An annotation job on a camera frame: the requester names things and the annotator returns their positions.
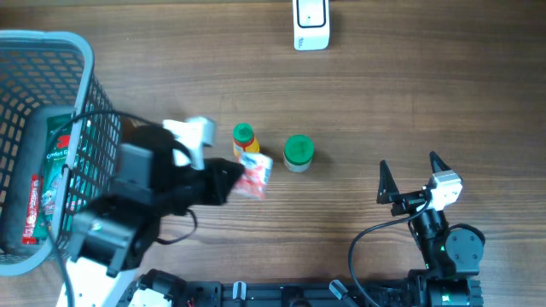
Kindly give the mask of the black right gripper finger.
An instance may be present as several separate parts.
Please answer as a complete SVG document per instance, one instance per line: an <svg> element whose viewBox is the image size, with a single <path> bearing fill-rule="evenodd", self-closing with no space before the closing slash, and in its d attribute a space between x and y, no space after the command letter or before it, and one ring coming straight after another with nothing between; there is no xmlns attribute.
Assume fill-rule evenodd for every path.
<svg viewBox="0 0 546 307"><path fill-rule="evenodd" d="M376 202L391 204L398 200L399 190L392 177L389 165L385 159L380 162L380 179Z"/></svg>
<svg viewBox="0 0 546 307"><path fill-rule="evenodd" d="M451 168L439 157L435 151L429 153L430 164L433 173L451 171Z"/></svg>

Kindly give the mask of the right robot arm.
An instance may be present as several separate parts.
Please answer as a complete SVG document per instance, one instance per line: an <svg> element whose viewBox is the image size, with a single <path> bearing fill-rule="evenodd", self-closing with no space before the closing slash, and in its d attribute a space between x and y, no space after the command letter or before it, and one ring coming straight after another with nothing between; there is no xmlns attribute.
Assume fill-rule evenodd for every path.
<svg viewBox="0 0 546 307"><path fill-rule="evenodd" d="M479 264L485 236L475 227L450 225L444 209L462 192L462 178L435 152L429 154L432 175L420 190L402 194L385 160L380 163L377 202L390 204L396 217L409 215L409 231L421 252L425 269L383 286L384 306L483 306Z"/></svg>

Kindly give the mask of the teal wet wipes pack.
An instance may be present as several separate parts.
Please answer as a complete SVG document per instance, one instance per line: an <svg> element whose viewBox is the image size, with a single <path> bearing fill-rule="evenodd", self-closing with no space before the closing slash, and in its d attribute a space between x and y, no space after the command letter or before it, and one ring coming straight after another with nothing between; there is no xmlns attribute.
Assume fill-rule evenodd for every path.
<svg viewBox="0 0 546 307"><path fill-rule="evenodd" d="M68 212L80 211L106 189L113 173L119 128L113 115L92 116L82 123L68 184Z"/></svg>

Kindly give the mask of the red yellow sauce bottle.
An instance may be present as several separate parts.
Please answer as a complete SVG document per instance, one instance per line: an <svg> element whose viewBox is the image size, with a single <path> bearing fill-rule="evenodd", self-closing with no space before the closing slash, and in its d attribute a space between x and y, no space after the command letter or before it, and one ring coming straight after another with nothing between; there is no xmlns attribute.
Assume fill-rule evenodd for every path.
<svg viewBox="0 0 546 307"><path fill-rule="evenodd" d="M248 123L239 123L233 130L233 149L237 159L243 153L258 153L260 151L258 140L253 128Z"/></svg>

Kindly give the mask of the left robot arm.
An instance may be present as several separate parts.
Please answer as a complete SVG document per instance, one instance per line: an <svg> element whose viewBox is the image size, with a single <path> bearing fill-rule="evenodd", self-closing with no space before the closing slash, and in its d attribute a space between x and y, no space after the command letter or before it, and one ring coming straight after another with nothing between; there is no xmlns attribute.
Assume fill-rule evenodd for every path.
<svg viewBox="0 0 546 307"><path fill-rule="evenodd" d="M145 252L160 238L161 219L184 216L192 205L220 206L244 173L226 159L203 169L178 166L173 152L189 150L157 125L136 128L121 147L108 192L73 219L60 306L115 306L134 281Z"/></svg>

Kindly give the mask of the green lid glass jar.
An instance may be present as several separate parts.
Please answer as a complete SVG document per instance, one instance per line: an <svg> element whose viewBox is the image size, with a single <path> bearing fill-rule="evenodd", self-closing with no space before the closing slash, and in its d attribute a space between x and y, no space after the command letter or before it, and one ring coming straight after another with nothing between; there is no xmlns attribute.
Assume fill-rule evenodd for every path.
<svg viewBox="0 0 546 307"><path fill-rule="evenodd" d="M311 165L314 153L314 143L308 136L290 136L283 149L284 165L292 172L306 171Z"/></svg>

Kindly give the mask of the green 3M product pack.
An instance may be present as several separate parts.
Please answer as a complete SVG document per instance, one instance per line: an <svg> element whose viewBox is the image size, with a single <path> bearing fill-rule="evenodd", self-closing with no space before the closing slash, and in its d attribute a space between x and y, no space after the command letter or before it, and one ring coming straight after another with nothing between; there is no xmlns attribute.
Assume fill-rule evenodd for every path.
<svg viewBox="0 0 546 307"><path fill-rule="evenodd" d="M54 138L54 135L71 118L72 115L70 113L47 118L46 143L49 143L53 139L55 143L46 150L40 205L40 212L43 215L38 215L37 224L33 231L33 237L37 240L47 238L46 230L50 226L55 211L56 195L61 185L62 166L66 163L72 127L68 126L62 129L61 134L57 138Z"/></svg>

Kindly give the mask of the red pink small carton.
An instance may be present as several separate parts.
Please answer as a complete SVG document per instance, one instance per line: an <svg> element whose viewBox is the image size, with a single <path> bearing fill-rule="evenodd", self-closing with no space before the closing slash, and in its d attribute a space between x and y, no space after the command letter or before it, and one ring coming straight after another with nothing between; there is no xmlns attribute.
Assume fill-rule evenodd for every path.
<svg viewBox="0 0 546 307"><path fill-rule="evenodd" d="M243 153L239 162L245 167L233 191L246 197L263 200L269 183L273 160L261 153Z"/></svg>

